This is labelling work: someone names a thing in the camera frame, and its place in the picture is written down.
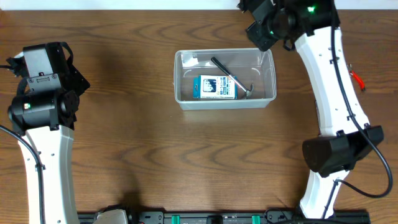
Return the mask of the clear plastic container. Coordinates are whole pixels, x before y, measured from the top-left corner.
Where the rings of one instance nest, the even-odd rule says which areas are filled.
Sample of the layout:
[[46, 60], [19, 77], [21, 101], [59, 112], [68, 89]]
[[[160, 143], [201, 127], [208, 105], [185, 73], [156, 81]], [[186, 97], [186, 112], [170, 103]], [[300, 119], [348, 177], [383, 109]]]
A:
[[277, 96], [272, 52], [179, 50], [174, 60], [174, 93], [182, 110], [265, 108]]

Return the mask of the small black-handled hammer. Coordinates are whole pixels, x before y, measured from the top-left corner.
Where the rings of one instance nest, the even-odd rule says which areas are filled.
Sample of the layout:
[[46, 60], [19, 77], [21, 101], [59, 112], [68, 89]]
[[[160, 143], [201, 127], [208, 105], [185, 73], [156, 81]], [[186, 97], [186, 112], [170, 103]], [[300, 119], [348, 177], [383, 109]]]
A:
[[252, 96], [252, 92], [254, 89], [254, 85], [251, 84], [250, 89], [246, 88], [235, 76], [232, 75], [232, 73], [216, 58], [212, 57], [211, 61], [227, 76], [232, 79], [232, 81], [235, 82], [236, 86], [240, 87], [242, 91], [244, 92], [244, 100], [248, 100]]

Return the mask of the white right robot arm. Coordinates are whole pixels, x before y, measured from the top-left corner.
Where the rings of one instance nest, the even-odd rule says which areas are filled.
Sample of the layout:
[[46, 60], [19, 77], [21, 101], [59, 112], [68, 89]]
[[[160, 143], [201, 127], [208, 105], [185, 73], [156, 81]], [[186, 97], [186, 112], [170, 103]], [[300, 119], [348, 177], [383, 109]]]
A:
[[318, 137], [304, 141], [310, 169], [299, 208], [302, 218], [332, 220], [339, 188], [356, 163], [383, 140], [356, 97], [345, 62], [340, 21], [333, 1], [240, 1], [254, 22], [248, 39], [261, 51], [276, 42], [296, 50], [308, 72], [317, 107]]

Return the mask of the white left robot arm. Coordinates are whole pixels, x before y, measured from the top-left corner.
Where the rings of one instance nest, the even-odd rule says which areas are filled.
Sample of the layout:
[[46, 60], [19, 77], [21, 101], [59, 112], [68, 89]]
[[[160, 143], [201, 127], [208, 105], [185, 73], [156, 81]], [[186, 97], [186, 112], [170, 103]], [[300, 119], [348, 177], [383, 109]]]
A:
[[72, 146], [80, 96], [90, 84], [66, 42], [24, 47], [6, 62], [21, 78], [7, 113], [24, 158], [29, 223], [78, 223]]

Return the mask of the white blue product box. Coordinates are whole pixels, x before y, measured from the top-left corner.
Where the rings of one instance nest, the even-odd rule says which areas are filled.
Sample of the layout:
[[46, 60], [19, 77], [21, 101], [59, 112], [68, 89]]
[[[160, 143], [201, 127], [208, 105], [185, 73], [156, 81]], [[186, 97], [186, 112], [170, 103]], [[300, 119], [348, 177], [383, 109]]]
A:
[[193, 79], [193, 98], [210, 100], [236, 100], [237, 86], [224, 75], [199, 75]]

